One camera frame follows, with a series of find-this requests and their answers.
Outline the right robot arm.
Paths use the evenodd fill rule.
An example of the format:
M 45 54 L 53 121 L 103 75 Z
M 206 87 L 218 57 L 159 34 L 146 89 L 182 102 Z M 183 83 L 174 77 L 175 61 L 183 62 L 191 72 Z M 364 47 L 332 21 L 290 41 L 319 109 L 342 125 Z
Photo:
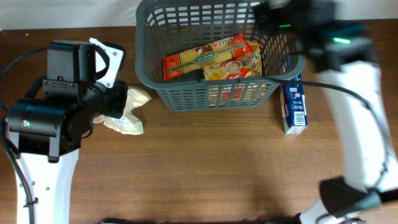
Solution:
M 358 214 L 397 200 L 397 157 L 384 111 L 373 40 L 358 22 L 336 18 L 334 1 L 253 7 L 265 34 L 291 32 L 313 62 L 343 143 L 344 174 L 320 182 L 320 198 L 292 223 L 357 223 Z

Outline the grey plastic basket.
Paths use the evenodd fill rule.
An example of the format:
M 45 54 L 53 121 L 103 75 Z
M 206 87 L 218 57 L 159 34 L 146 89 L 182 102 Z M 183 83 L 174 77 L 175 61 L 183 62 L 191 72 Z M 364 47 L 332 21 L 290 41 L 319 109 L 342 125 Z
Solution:
M 287 34 L 256 24 L 257 1 L 142 1 L 136 11 L 136 75 L 171 110 L 259 105 L 305 60 Z

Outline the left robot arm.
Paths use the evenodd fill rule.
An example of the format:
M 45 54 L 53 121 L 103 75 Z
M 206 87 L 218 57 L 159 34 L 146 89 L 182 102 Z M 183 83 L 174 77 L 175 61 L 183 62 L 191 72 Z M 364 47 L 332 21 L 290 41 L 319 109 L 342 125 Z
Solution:
M 2 144 L 16 173 L 18 223 L 68 223 L 81 142 L 99 116 L 120 118 L 126 82 L 117 79 L 124 47 L 90 39 L 44 48 L 47 74 L 6 112 Z

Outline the beige coffee mix bag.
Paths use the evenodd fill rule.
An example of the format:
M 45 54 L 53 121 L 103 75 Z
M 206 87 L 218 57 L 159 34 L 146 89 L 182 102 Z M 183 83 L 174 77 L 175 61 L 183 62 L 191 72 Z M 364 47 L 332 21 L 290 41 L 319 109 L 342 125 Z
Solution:
M 260 46 L 256 42 L 247 41 L 252 52 L 225 60 L 203 68 L 205 80 L 233 80 L 262 76 L 262 60 Z

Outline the red spaghetti packet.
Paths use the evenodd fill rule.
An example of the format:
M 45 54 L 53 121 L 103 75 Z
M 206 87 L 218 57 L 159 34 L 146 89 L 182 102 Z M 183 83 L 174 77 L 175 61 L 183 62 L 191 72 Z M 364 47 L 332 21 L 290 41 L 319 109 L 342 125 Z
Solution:
M 164 81 L 170 81 L 183 74 L 203 69 L 207 65 L 244 55 L 246 52 L 252 52 L 252 48 L 245 41 L 244 34 L 237 34 L 170 54 L 163 59 L 163 78 Z

